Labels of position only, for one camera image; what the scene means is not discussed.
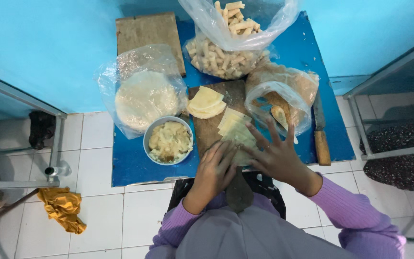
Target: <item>yellow cloth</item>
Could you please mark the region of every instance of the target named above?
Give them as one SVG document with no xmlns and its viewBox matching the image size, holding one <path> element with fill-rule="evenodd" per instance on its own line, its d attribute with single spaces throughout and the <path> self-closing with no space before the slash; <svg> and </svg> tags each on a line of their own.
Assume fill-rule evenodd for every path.
<svg viewBox="0 0 414 259">
<path fill-rule="evenodd" d="M 69 188 L 40 188 L 38 198 L 44 202 L 44 209 L 65 228 L 66 232 L 81 234 L 86 230 L 79 218 L 81 194 L 69 192 Z"/>
</svg>

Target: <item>wooden cutting board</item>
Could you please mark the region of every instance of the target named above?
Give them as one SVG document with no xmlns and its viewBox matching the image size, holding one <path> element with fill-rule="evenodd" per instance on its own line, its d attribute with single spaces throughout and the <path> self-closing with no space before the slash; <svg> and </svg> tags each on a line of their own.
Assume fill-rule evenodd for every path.
<svg viewBox="0 0 414 259">
<path fill-rule="evenodd" d="M 250 116 L 244 106 L 245 102 L 245 83 L 244 80 L 235 80 L 228 82 L 220 82 L 216 84 L 204 85 L 211 88 L 220 94 L 224 95 L 223 101 L 226 103 L 226 107 L 229 107 L 238 112 L 242 112 L 245 115 Z M 193 87 L 188 89 L 189 99 L 193 99 L 199 91 L 199 87 Z M 196 133 L 197 148 L 199 150 L 199 156 L 204 155 L 207 150 L 215 141 L 222 138 L 218 134 L 217 128 L 223 118 L 224 111 L 219 115 L 209 119 L 199 119 L 193 117 L 194 131 Z"/>
<path fill-rule="evenodd" d="M 180 74 L 186 75 L 174 12 L 116 19 L 116 36 L 118 55 L 148 44 L 168 44 Z"/>
</svg>

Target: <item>knife blade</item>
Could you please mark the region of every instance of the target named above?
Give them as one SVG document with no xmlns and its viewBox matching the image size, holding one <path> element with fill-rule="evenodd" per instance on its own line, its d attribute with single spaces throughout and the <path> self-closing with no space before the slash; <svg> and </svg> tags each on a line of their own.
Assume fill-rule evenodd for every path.
<svg viewBox="0 0 414 259">
<path fill-rule="evenodd" d="M 325 115 L 322 108 L 322 100 L 320 91 L 317 90 L 316 99 L 312 105 L 314 109 L 314 119 L 316 120 L 316 131 L 321 131 L 325 128 Z"/>
<path fill-rule="evenodd" d="M 314 119 L 316 120 L 316 131 L 314 132 L 314 141 L 316 142 L 316 154 L 319 165 L 328 166 L 332 164 L 330 151 L 328 149 L 327 136 L 323 131 L 325 128 L 325 115 L 322 108 L 320 91 L 317 90 L 316 99 L 312 106 L 314 110 Z"/>
</svg>

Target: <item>sweater sleeve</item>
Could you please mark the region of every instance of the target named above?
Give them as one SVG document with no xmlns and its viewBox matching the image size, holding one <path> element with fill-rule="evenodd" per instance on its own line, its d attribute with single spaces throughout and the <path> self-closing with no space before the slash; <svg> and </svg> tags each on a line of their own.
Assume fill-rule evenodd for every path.
<svg viewBox="0 0 414 259">
<path fill-rule="evenodd" d="M 184 198 L 181 199 L 178 206 L 164 215 L 161 228 L 159 228 L 157 235 L 153 237 L 153 245 L 149 247 L 150 250 L 164 245 L 177 248 L 194 222 L 204 215 L 205 209 L 198 215 L 189 213 L 183 207 L 183 200 Z"/>
<path fill-rule="evenodd" d="M 359 258 L 403 257 L 406 238 L 388 215 L 377 211 L 365 195 L 353 194 L 322 178 L 322 188 L 309 199 L 324 210 L 335 227 L 343 229 L 338 236 L 342 248 Z"/>
</svg>

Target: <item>bowl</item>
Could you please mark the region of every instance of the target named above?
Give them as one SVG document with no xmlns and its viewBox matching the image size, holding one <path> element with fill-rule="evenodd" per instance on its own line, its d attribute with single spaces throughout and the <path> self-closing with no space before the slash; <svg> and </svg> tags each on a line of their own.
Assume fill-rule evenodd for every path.
<svg viewBox="0 0 414 259">
<path fill-rule="evenodd" d="M 175 163 L 161 163 L 161 162 L 158 162 L 158 161 L 154 161 L 151 158 L 151 156 L 150 156 L 150 151 L 151 150 L 150 150 L 149 142 L 150 142 L 151 135 L 153 134 L 153 130 L 154 130 L 155 127 L 157 127 L 161 124 L 164 124 L 168 121 L 180 122 L 183 126 L 185 126 L 188 129 L 188 133 L 190 135 L 190 140 L 191 140 L 191 146 L 193 145 L 193 141 L 194 141 L 193 140 L 193 131 L 191 130 L 190 126 L 186 123 L 186 121 L 184 121 L 184 120 L 182 120 L 178 117 L 165 116 L 165 117 L 161 117 L 161 118 L 153 121 L 153 123 L 147 128 L 147 130 L 145 132 L 145 135 L 143 136 L 143 148 L 145 149 L 145 153 L 151 159 L 151 161 L 155 162 L 156 164 L 160 164 L 160 165 L 176 165 L 176 164 L 179 164 L 183 160 L 185 160 L 188 157 L 188 155 L 190 154 L 190 152 L 193 150 L 193 149 L 189 150 L 182 159 L 180 159 L 179 161 L 177 161 Z"/>
</svg>

